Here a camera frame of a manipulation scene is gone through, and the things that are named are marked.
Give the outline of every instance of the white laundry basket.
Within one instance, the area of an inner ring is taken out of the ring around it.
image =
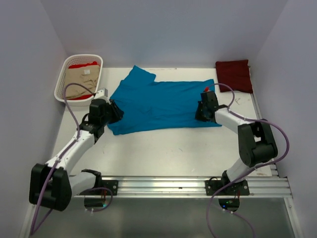
[[[95,92],[99,90],[101,70],[103,68],[103,63],[104,63],[103,59],[98,55],[87,55],[87,54],[73,55],[68,57],[65,60],[63,67],[61,68],[61,71],[59,73],[59,77],[58,77],[56,87],[54,90],[54,96],[58,101],[64,102],[64,99],[63,99],[63,89],[64,89],[64,83],[65,83],[64,79],[65,79],[65,73],[68,67],[70,67],[73,64],[86,64],[86,63],[92,63],[94,61],[96,61],[98,65],[100,66],[100,72],[99,72],[99,77],[98,77],[98,82],[97,82]],[[67,100],[67,102],[70,106],[87,106],[87,105],[90,105],[90,102],[92,99],[93,99],[93,96],[83,100]]]

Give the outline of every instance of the beige cloth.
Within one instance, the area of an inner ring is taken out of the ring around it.
[[[99,65],[90,65],[81,68],[68,68],[65,73],[64,87],[70,83],[79,83],[89,88],[93,93],[96,90],[100,72]],[[86,89],[71,85],[66,90],[66,98],[73,99],[90,94]]]

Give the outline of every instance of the blue t-shirt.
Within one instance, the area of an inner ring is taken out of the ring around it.
[[[214,83],[154,82],[156,75],[134,66],[111,99],[124,111],[123,119],[109,124],[114,135],[163,128],[220,126],[195,120],[200,93]]]

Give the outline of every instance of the table surface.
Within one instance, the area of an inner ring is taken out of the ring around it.
[[[132,68],[103,68],[100,86],[109,96]],[[214,79],[214,68],[145,68],[157,75],[155,81],[205,81]],[[220,104],[229,104],[231,92],[220,93]],[[78,120],[89,107],[72,107]],[[250,94],[236,92],[231,109],[249,118],[256,118]],[[65,109],[53,155],[70,141],[76,129],[68,109]],[[226,127],[176,128],[136,132],[114,136],[105,133],[76,164],[71,175],[83,169],[97,170],[103,176],[221,176],[238,159],[238,136]],[[252,176],[272,176],[268,166],[254,171]]]

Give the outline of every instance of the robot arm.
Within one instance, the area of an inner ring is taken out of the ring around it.
[[[66,146],[44,165],[36,164],[31,171],[30,203],[37,204],[44,180],[50,169],[58,160],[52,178],[46,187],[41,206],[63,211],[70,202],[71,197],[95,187],[102,187],[101,173],[92,170],[82,170],[76,176],[69,177],[76,163],[83,154],[90,149],[102,136],[104,127],[122,119],[121,111],[114,101],[108,100],[106,90],[99,90],[89,106],[89,113],[83,117],[79,125],[79,137],[77,132]],[[71,148],[65,149],[74,142]]]
[[[238,134],[240,158],[222,174],[226,185],[254,166],[268,162],[277,156],[277,147],[270,125],[244,121],[230,113],[226,105],[219,105],[214,91],[201,93],[195,119],[219,123]]]

